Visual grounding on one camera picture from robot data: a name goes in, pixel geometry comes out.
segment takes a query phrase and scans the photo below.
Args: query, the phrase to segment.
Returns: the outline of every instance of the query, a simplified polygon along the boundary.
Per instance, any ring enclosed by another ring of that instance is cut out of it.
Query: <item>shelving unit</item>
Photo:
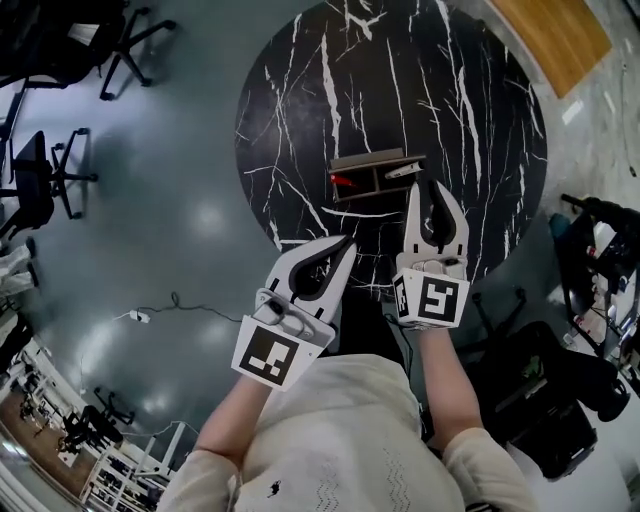
[[[153,512],[167,482],[157,476],[136,476],[139,463],[113,447],[96,463],[81,500],[101,512]]]
[[[426,155],[405,156],[402,149],[390,149],[352,155],[331,160],[330,175],[340,175],[353,186],[333,185],[336,203],[379,196],[394,192],[406,192],[416,180],[414,174],[385,179],[384,175],[394,168],[424,160]]]

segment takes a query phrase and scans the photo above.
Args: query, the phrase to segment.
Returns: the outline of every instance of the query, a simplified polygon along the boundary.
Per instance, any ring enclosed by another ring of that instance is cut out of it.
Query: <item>black office chair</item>
[[[66,172],[69,153],[76,135],[86,135],[86,128],[75,130],[64,148],[62,159],[58,161],[56,151],[63,145],[58,144],[51,149],[53,167],[47,160],[44,133],[36,133],[27,145],[13,156],[13,144],[9,143],[9,165],[13,176],[15,175],[15,189],[0,189],[0,197],[17,197],[20,208],[0,228],[0,238],[14,228],[9,235],[11,240],[19,231],[27,228],[38,229],[49,222],[53,215],[53,198],[60,196],[64,208],[70,219],[82,217],[80,212],[73,213],[67,195],[66,181],[98,181],[96,174],[78,176]]]
[[[498,442],[521,449],[546,478],[556,480],[573,472],[597,442],[578,402],[597,411],[601,421],[611,421],[629,395],[611,363],[565,350],[546,323],[532,322],[511,334],[526,303],[524,291],[516,293],[518,306],[497,329],[482,308],[482,297],[473,297],[489,337],[462,351],[484,352],[467,373],[487,430]]]
[[[17,6],[7,1],[6,8],[0,4],[0,18],[3,10],[9,11],[15,22],[11,28],[0,25],[0,76],[6,76],[0,79],[0,88],[27,79],[27,88],[64,89],[84,79],[94,67],[100,67],[114,54],[100,92],[100,99],[113,100],[115,96],[107,92],[107,87],[121,60],[143,87],[151,85],[151,80],[141,73],[131,57],[131,48],[161,29],[176,27],[175,21],[165,20],[132,35],[138,16],[147,15],[150,10],[136,9],[126,23],[122,12],[128,2],[122,0],[66,0],[53,4],[24,0]],[[88,45],[70,34],[75,24],[98,25]],[[46,75],[53,81],[31,78],[38,75]]]
[[[93,394],[96,396],[100,403],[103,405],[104,410],[102,411],[102,415],[112,423],[115,423],[115,420],[121,421],[125,425],[131,425],[133,420],[136,417],[136,413],[133,411],[123,412],[118,409],[118,405],[123,406],[124,404],[116,404],[114,402],[121,402],[116,394],[113,391],[110,391],[107,395],[107,398],[102,397],[102,388],[97,387],[93,390]]]
[[[67,435],[58,440],[58,449],[63,452],[79,453],[82,443],[104,450],[109,441],[119,444],[124,440],[120,431],[93,405],[87,405],[80,418],[71,413],[62,422]]]

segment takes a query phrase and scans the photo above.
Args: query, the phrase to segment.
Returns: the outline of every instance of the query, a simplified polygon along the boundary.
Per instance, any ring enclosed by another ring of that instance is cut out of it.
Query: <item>chair base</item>
[[[111,79],[113,78],[113,75],[116,72],[118,64],[120,64],[120,61],[124,62],[127,65],[127,67],[131,70],[133,75],[136,77],[136,79],[140,82],[140,85],[142,87],[151,87],[151,85],[153,84],[150,78],[147,78],[142,74],[142,72],[140,71],[140,68],[131,57],[130,50],[135,45],[147,39],[148,37],[151,37],[151,35],[153,35],[159,30],[162,30],[162,29],[170,30],[170,31],[174,30],[177,27],[177,24],[173,20],[164,20],[161,23],[158,23],[157,25],[154,25],[146,30],[143,30],[139,34],[132,36],[131,32],[133,31],[133,26],[138,16],[146,16],[147,14],[149,14],[149,12],[150,12],[150,9],[148,7],[136,9],[136,11],[133,13],[133,16],[127,23],[127,26],[125,27],[124,32],[122,34],[122,38],[120,39],[120,42],[116,45],[116,48],[114,50],[113,60],[111,61],[111,65],[109,66],[109,71],[107,72],[107,77],[105,78],[104,84],[102,86],[102,90],[100,91],[100,99],[102,101],[113,101],[116,99],[115,94],[107,92],[107,88],[111,83]]]
[[[69,159],[69,154],[71,152],[71,147],[73,146],[73,142],[75,141],[76,135],[88,135],[88,128],[78,128],[74,130],[69,138],[69,142],[65,147],[64,144],[56,144],[51,148],[51,159],[53,160],[53,174],[51,175],[51,182],[53,185],[51,186],[51,196],[57,197],[60,196],[62,199],[62,204],[64,205],[64,209],[67,212],[67,217],[71,220],[78,220],[82,218],[81,212],[72,212],[71,205],[69,203],[69,197],[67,195],[67,188],[65,185],[66,181],[89,181],[95,183],[98,181],[97,174],[90,174],[88,176],[79,176],[77,174],[70,174],[66,172],[67,161]],[[64,149],[64,153],[62,154],[62,159],[58,162],[58,156],[56,155],[56,151],[61,151]]]
[[[456,350],[459,353],[465,354],[484,352],[485,350],[487,350],[490,344],[499,343],[500,341],[506,339],[509,331],[513,327],[513,324],[518,318],[518,315],[520,315],[520,312],[527,303],[527,293],[524,288],[517,288],[515,294],[516,298],[518,299],[518,305],[513,309],[513,311],[511,311],[506,320],[501,322],[498,327],[494,328],[491,320],[489,319],[489,316],[482,307],[482,295],[480,293],[474,293],[471,296],[471,300],[478,311],[478,315],[482,320],[483,327],[487,331],[487,338],[475,343],[469,343],[468,345],[459,347]]]

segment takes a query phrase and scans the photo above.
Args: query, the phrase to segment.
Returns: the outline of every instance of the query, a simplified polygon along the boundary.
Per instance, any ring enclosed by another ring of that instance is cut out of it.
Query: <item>forearm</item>
[[[460,432],[482,427],[480,406],[446,329],[423,331],[420,354],[436,444],[444,448]]]
[[[240,469],[270,393],[271,388],[241,376],[202,427],[196,450],[221,455]]]

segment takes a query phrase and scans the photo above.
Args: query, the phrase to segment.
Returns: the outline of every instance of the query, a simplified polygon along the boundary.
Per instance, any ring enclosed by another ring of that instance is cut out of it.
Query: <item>gray floor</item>
[[[31,91],[25,100],[16,147],[40,129],[53,144],[86,126],[91,135],[86,145],[79,141],[74,161],[79,172],[100,175],[98,184],[71,189],[72,203],[84,209],[85,219],[69,221],[58,205],[51,222],[33,233],[42,283],[27,294],[26,308],[62,374],[78,390],[102,385],[125,397],[137,411],[137,432],[160,430],[172,420],[199,427],[236,378],[229,368],[235,324],[207,312],[165,312],[149,325],[112,319],[139,306],[170,305],[172,291],[184,305],[206,303],[236,318],[252,312],[255,290],[278,253],[254,220],[237,176],[237,101],[269,38],[314,3],[160,0],[152,20],[172,18],[180,28],[154,39],[152,52],[142,50],[144,71],[156,79],[155,87],[131,82],[117,101],[105,103],[98,100],[100,80],[94,75],[64,91]],[[629,174],[621,135],[624,121],[631,160],[640,171],[640,100],[630,94],[640,83],[640,34],[621,2],[588,2],[615,49],[561,101],[493,11],[480,2],[456,3],[487,20],[535,84],[550,146],[543,210],[560,208],[562,191],[640,207],[640,179]],[[127,81],[128,70],[121,66],[115,91]],[[615,114],[605,90],[616,102]],[[565,126],[561,114],[577,98],[584,109]],[[515,303],[509,291],[515,284],[529,291],[527,316],[551,318],[544,297],[556,282],[542,215],[512,257],[479,287],[497,318]],[[456,341],[481,335],[477,315],[468,308]],[[413,377],[420,397],[420,372]]]

